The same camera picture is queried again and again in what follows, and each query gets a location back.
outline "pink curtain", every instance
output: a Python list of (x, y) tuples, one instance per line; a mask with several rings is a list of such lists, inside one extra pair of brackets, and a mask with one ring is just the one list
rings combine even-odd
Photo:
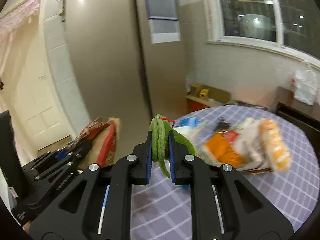
[(27, 0), (18, 8), (0, 19), (0, 90), (4, 88), (1, 75), (4, 72), (15, 30), (31, 22), (31, 16), (39, 12), (41, 0)]

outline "window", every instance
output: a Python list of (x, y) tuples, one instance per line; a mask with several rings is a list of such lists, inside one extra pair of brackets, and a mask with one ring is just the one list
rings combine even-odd
[(314, 0), (205, 0), (209, 42), (267, 49), (320, 69), (320, 9)]
[(276, 42), (273, 0), (221, 0), (224, 32)]
[(284, 45), (320, 58), (320, 10), (314, 0), (279, 0)]

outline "metal screw cap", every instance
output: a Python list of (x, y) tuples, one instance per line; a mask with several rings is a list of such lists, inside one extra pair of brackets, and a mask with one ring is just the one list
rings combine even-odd
[(188, 154), (188, 155), (186, 155), (186, 156), (184, 157), (184, 159), (185, 159), (186, 161), (188, 161), (188, 162), (191, 162), (191, 161), (193, 161), (193, 160), (195, 159), (195, 157), (194, 157), (193, 155), (191, 155), (191, 154)]
[(130, 161), (130, 162), (133, 162), (137, 159), (136, 155), (134, 154), (130, 154), (127, 156), (127, 160)]
[(96, 171), (97, 169), (99, 169), (99, 165), (97, 163), (93, 163), (89, 166), (90, 171)]
[(222, 168), (223, 168), (225, 171), (231, 171), (231, 170), (232, 170), (232, 166), (229, 165), (229, 164), (224, 164), (224, 165), (222, 166)]

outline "beige wall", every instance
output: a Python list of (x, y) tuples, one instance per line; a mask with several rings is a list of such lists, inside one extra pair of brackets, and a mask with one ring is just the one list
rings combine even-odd
[(78, 135), (91, 118), (70, 60), (65, 22), (59, 16), (59, 3), (57, 0), (45, 0), (44, 3), (44, 38), (53, 83), (74, 135)]
[[(232, 93), (233, 98), (270, 105), (277, 86), (290, 88), (297, 60), (258, 49), (207, 44), (204, 0), (178, 0), (187, 82), (199, 82)], [(320, 72), (316, 71), (318, 80)]]

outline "refrigerator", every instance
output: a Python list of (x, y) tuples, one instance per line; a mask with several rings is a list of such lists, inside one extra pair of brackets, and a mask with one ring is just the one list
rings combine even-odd
[(122, 121), (117, 158), (146, 140), (152, 116), (186, 114), (176, 0), (65, 0), (66, 35), (86, 108)]

